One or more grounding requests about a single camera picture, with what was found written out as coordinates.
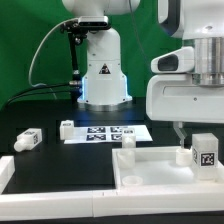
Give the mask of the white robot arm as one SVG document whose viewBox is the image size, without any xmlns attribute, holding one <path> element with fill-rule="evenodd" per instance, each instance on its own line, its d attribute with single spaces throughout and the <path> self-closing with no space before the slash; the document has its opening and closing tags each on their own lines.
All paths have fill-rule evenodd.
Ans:
<svg viewBox="0 0 224 224">
<path fill-rule="evenodd" d="M 157 0 L 158 22 L 182 47 L 152 60 L 146 114 L 171 121 L 224 123 L 224 0 Z"/>
</svg>

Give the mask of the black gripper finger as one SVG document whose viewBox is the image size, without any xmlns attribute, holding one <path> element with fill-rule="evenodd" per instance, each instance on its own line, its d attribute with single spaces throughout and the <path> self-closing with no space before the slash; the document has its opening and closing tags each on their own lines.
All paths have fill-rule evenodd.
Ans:
<svg viewBox="0 0 224 224">
<path fill-rule="evenodd" d="M 185 139 L 187 137 L 187 133 L 184 130 L 184 123 L 180 122 L 180 121 L 174 121 L 173 122 L 173 129 L 180 139 L 180 145 L 184 146 Z"/>
</svg>

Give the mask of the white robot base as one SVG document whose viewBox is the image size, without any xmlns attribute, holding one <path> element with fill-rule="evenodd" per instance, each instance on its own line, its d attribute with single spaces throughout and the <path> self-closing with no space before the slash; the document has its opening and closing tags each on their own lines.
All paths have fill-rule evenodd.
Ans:
<svg viewBox="0 0 224 224">
<path fill-rule="evenodd" d="M 132 101 L 127 77 L 121 70 L 118 32 L 108 15 L 133 12 L 140 0 L 62 0 L 75 16 L 75 25 L 87 32 L 87 72 L 82 78 L 78 106 L 94 111 L 114 111 Z"/>
</svg>

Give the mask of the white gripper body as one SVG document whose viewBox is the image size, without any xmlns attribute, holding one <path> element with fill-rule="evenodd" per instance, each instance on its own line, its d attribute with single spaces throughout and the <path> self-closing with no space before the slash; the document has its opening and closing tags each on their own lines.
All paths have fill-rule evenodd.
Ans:
<svg viewBox="0 0 224 224">
<path fill-rule="evenodd" d="M 151 120 L 224 123 L 224 87 L 198 86 L 188 74 L 155 75 L 147 86 Z"/>
</svg>

